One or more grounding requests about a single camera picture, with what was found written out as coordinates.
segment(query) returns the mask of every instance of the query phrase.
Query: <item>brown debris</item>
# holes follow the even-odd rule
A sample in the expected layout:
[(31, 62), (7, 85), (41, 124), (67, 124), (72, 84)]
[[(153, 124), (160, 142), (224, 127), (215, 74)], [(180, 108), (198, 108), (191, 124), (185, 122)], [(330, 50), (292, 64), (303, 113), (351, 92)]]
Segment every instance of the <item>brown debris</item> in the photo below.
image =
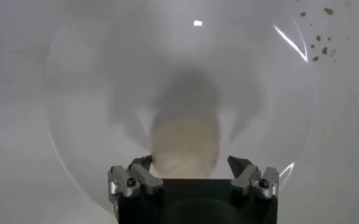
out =
[(333, 9), (324, 8), (324, 11), (325, 11), (328, 15), (333, 15)]
[(327, 50), (328, 50), (328, 48), (327, 48), (327, 47), (324, 47), (323, 50), (321, 50), (321, 52), (322, 52), (324, 55), (327, 55)]

